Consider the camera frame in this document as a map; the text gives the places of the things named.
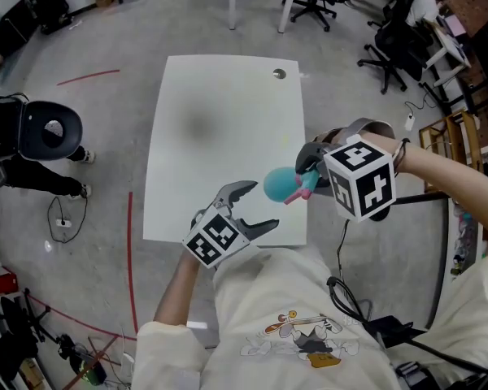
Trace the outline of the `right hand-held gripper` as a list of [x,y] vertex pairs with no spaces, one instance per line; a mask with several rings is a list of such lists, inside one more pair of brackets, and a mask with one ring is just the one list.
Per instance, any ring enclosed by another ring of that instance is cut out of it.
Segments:
[[388,123],[360,118],[306,143],[294,167],[311,181],[313,194],[331,197],[338,214],[357,223],[383,220],[396,201],[394,155],[366,140],[365,132],[394,138]]

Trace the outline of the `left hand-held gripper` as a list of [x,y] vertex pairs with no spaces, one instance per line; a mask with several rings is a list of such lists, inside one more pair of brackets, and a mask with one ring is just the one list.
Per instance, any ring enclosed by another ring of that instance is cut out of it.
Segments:
[[279,219],[248,224],[233,217],[234,204],[257,184],[254,180],[240,180],[224,185],[217,198],[192,218],[190,232],[182,244],[206,268],[213,268],[279,225]]

